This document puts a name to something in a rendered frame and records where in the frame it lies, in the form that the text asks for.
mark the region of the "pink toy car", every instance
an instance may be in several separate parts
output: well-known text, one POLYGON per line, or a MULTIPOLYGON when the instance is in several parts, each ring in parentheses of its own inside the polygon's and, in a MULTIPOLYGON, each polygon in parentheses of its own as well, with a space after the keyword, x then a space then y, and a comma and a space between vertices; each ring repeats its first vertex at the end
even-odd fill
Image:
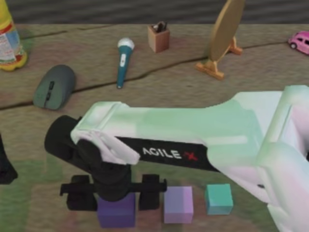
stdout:
POLYGON ((292 49, 297 49, 309 55, 309 31, 300 31, 293 35, 288 43, 292 49))

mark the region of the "wooden stand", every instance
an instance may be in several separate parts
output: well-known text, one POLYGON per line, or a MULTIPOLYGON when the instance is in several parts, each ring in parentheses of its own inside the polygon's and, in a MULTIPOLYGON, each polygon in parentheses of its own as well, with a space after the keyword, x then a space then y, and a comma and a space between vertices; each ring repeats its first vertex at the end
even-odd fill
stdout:
POLYGON ((148 43, 155 53, 162 52, 169 48, 169 35, 170 32, 168 29, 156 33, 152 26, 148 26, 148 43))
MULTIPOLYGON (((233 37, 231 44, 228 48, 229 52, 234 53, 235 55, 241 55, 242 54, 242 48, 237 47, 236 45, 236 38, 233 37)), ((213 61, 208 59, 205 64, 199 62, 195 65, 195 68, 199 70, 200 72, 207 73, 208 75, 216 78, 219 81, 222 81, 224 79, 224 73, 218 71, 218 61, 213 61)))

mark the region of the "toy microphone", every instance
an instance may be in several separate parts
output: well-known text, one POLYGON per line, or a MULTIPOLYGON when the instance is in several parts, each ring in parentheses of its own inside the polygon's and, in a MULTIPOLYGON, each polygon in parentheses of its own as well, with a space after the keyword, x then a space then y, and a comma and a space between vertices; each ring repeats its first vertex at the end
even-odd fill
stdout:
POLYGON ((134 43, 129 38, 122 38, 118 42, 118 50, 120 53, 120 62, 118 66, 117 88, 122 88, 124 85, 126 70, 130 56, 134 49, 134 43))

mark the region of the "white microphone head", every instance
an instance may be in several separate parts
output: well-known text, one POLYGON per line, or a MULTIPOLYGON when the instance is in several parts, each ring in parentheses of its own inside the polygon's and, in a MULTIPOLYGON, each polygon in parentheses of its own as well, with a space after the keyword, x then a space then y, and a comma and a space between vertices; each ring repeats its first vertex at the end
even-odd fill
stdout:
POLYGON ((130 38, 122 38, 118 41, 118 47, 121 46, 128 46, 130 47, 132 50, 134 49, 135 45, 133 43, 133 41, 130 38))

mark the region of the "cube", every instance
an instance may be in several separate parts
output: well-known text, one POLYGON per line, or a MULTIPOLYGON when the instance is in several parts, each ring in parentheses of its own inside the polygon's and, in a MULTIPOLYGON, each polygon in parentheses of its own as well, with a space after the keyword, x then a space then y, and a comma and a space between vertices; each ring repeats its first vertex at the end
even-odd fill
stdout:
POLYGON ((117 202, 99 198, 97 216, 102 228, 135 227, 135 193, 117 202))
POLYGON ((189 224, 193 212, 192 187, 168 187, 164 193, 164 223, 189 224))
POLYGON ((229 184, 207 185, 205 199, 208 215, 229 215, 234 206, 229 184))

